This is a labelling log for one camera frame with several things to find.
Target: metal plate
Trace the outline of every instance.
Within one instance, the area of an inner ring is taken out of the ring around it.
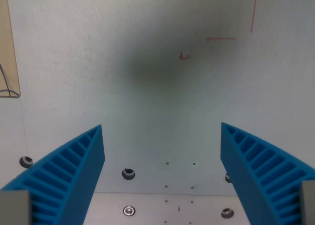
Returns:
[[[126,205],[135,207],[137,212],[134,216],[123,214]],[[232,218],[221,217],[221,211],[225,208],[233,209]],[[235,196],[95,193],[84,225],[104,224],[250,225]]]
[[[97,192],[233,195],[228,122],[315,166],[314,0],[8,1],[34,162],[102,124]]]

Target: metal screw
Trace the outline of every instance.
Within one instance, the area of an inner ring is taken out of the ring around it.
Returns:
[[[126,216],[133,216],[135,213],[136,213],[136,210],[134,207],[132,206],[126,206],[124,209],[123,209],[123,213],[126,215]]]

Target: red scribble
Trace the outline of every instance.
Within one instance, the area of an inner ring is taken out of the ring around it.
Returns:
[[[180,60],[187,60],[189,58],[189,55],[183,56],[183,52],[181,52],[181,55],[179,56]]]
[[[255,0],[255,3],[254,3],[254,11],[252,13],[252,28],[251,28],[251,33],[252,33],[252,29],[254,27],[254,18],[255,18],[255,11],[256,11],[256,3],[257,3],[257,0]]]
[[[235,37],[207,37],[207,41],[209,40],[236,40]]]

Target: small hole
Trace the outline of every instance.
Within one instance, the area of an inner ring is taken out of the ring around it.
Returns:
[[[133,170],[130,168],[126,168],[125,171],[126,171],[126,173],[133,173]]]
[[[31,162],[32,161],[32,159],[30,158],[30,157],[25,157],[25,160],[27,161],[27,162]]]

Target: screw hole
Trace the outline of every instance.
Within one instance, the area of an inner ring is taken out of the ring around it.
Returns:
[[[122,171],[122,176],[123,178],[125,178],[126,180],[132,180],[135,176],[136,176],[136,173],[134,170],[132,170],[131,168],[125,168],[123,171]]]
[[[24,168],[29,168],[33,165],[33,160],[27,156],[21,157],[19,162],[20,162],[20,165]]]
[[[223,209],[221,212],[222,218],[225,218],[225,219],[232,218],[233,215],[234,215],[234,211],[232,209],[229,209],[229,208]]]
[[[229,177],[228,174],[226,174],[224,177],[225,177],[225,180],[226,180],[228,183],[231,183],[231,179],[230,179],[230,177]]]
[[[125,171],[126,171],[126,173],[133,173],[133,170],[130,168],[126,168]]]

